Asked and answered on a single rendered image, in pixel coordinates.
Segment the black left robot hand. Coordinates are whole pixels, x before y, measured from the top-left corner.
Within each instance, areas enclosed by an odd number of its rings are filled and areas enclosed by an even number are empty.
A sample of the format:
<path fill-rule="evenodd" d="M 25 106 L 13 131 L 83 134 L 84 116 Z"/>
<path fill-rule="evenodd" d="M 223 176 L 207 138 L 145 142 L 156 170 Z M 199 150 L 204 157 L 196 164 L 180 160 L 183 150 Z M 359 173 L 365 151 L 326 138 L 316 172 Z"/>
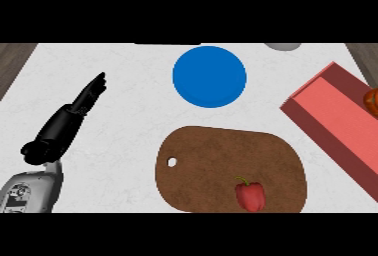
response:
<path fill-rule="evenodd" d="M 105 83 L 105 73 L 100 73 L 72 103 L 65 104 L 49 118 L 35 139 L 20 149 L 28 164 L 41 165 L 60 159 L 77 136 L 84 117 L 106 90 Z"/>

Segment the brown wooden cutting board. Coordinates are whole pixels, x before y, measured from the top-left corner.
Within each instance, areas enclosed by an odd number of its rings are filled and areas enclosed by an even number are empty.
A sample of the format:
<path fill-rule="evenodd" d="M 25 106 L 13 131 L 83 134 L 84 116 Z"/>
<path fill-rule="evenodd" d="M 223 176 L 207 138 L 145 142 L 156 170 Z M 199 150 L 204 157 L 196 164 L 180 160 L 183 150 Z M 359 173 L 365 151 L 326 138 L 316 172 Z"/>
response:
<path fill-rule="evenodd" d="M 178 128 L 161 144 L 155 180 L 165 202 L 184 212 L 239 212 L 235 187 L 243 182 L 263 185 L 266 212 L 298 212 L 305 204 L 300 157 L 269 133 Z"/>

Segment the orange squash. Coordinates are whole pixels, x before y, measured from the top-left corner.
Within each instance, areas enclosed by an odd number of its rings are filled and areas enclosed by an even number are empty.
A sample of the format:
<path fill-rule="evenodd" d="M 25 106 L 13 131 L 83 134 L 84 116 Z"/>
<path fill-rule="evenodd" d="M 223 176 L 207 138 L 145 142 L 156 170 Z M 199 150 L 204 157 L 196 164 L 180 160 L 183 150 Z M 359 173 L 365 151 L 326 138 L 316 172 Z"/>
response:
<path fill-rule="evenodd" d="M 378 117 L 378 88 L 369 90 L 363 96 L 363 104 L 369 113 Z"/>

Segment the red cardboard box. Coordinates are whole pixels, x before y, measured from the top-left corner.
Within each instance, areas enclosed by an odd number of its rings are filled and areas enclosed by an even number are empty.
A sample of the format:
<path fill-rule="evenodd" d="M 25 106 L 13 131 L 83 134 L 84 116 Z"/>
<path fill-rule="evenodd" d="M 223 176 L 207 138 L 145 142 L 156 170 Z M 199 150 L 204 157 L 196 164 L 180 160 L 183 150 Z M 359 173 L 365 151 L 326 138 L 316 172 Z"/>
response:
<path fill-rule="evenodd" d="M 378 203 L 378 118 L 366 110 L 369 86 L 332 62 L 280 106 Z"/>

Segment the red bell pepper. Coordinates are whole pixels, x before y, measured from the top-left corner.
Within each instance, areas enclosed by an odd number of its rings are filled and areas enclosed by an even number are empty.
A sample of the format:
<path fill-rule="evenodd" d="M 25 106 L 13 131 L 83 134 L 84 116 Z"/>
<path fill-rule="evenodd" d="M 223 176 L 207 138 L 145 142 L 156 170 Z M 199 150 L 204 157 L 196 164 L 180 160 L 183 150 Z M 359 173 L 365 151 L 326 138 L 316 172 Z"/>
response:
<path fill-rule="evenodd" d="M 248 212 L 258 212 L 266 206 L 263 185 L 258 182 L 249 182 L 241 176 L 236 176 L 235 179 L 241 181 L 235 186 L 238 204 Z"/>

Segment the grey round object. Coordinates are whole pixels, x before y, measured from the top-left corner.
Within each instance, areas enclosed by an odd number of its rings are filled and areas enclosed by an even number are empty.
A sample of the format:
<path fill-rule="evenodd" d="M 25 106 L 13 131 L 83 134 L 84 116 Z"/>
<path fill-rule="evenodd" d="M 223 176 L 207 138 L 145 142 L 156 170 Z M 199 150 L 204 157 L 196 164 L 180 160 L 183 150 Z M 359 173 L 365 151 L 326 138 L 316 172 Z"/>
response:
<path fill-rule="evenodd" d="M 264 43 L 264 44 L 270 49 L 276 51 L 292 51 L 301 46 L 301 43 Z"/>

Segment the blue round plate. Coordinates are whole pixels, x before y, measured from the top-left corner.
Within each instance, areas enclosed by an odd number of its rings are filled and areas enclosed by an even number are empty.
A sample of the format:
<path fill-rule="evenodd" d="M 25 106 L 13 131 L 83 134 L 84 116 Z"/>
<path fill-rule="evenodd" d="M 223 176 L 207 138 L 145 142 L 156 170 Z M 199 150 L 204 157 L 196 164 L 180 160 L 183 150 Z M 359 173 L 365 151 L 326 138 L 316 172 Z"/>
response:
<path fill-rule="evenodd" d="M 246 71 L 236 55 L 224 48 L 201 46 L 178 57 L 173 85 L 181 98 L 204 108 L 229 105 L 241 96 Z"/>

